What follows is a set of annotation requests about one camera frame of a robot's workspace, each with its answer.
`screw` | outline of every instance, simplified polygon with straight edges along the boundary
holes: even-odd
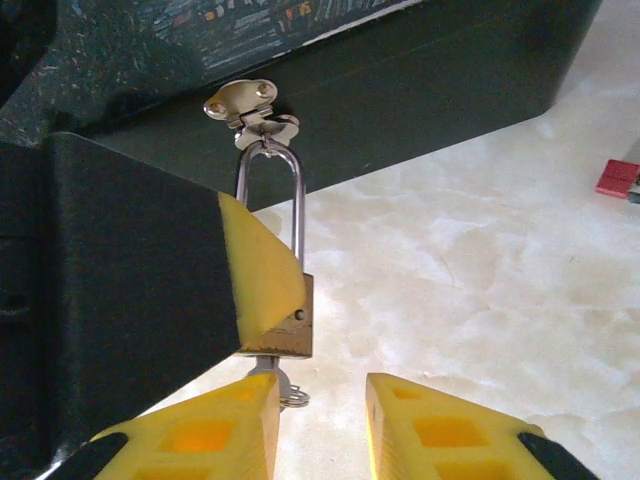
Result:
[[[212,118],[222,118],[227,113],[227,108],[221,103],[211,103],[204,106],[204,112]]]
[[[268,83],[260,84],[258,90],[256,91],[256,95],[258,95],[260,98],[269,98],[271,96],[271,85],[269,85]]]

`padlock shackle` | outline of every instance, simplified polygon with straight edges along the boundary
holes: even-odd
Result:
[[[302,164],[300,159],[293,153],[289,147],[282,145],[274,140],[264,140],[254,142],[245,148],[240,156],[238,165],[238,181],[236,184],[236,200],[243,205],[247,205],[249,199],[249,166],[251,161],[258,155],[272,157],[274,155],[282,158],[291,167],[293,174],[293,216],[291,225],[291,250],[304,269],[304,200],[306,194],[306,185],[302,173]]]

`metal loop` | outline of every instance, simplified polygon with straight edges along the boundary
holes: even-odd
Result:
[[[309,394],[300,390],[298,385],[291,385],[291,393],[280,399],[280,405],[284,408],[304,408],[309,405],[310,400]]]
[[[240,156],[238,167],[238,183],[236,186],[236,199],[243,205],[247,205],[249,198],[248,177],[251,161],[258,155],[267,157],[278,156],[291,167],[293,174],[293,218],[291,226],[291,250],[304,269],[304,200],[306,186],[304,184],[302,164],[295,153],[289,147],[282,145],[271,138],[266,138],[249,145]]]

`metal hasp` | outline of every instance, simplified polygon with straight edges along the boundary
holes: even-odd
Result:
[[[254,158],[280,157],[291,168],[294,181],[291,249],[304,269],[305,195],[302,165],[288,147],[299,131],[291,115],[272,116],[277,87],[268,80],[237,80],[224,85],[205,102],[205,113],[223,120],[235,130],[235,145],[242,150],[238,167],[236,199],[246,205],[249,197],[249,167]],[[256,366],[248,375],[275,372],[280,381],[282,408],[304,407],[309,395],[292,385],[280,368],[280,358],[311,358],[313,355],[313,277],[305,273],[306,302],[278,327],[238,353],[255,356]]]

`rectangular hole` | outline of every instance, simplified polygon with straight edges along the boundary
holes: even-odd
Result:
[[[459,462],[436,465],[440,480],[515,480],[511,469],[501,462]]]
[[[229,443],[234,422],[228,420],[192,420],[167,433],[161,452],[220,452]]]
[[[0,312],[12,315],[27,308],[27,297],[20,294],[0,294]]]
[[[207,480],[210,474],[205,467],[147,467],[138,470],[132,480]]]
[[[32,427],[38,393],[37,348],[31,329],[0,323],[0,437]]]
[[[461,417],[422,417],[413,421],[420,442],[429,448],[482,447],[488,445],[482,432]]]
[[[417,393],[414,393],[410,390],[405,390],[403,388],[394,388],[393,394],[400,400],[414,400],[420,398],[420,395],[418,395]]]

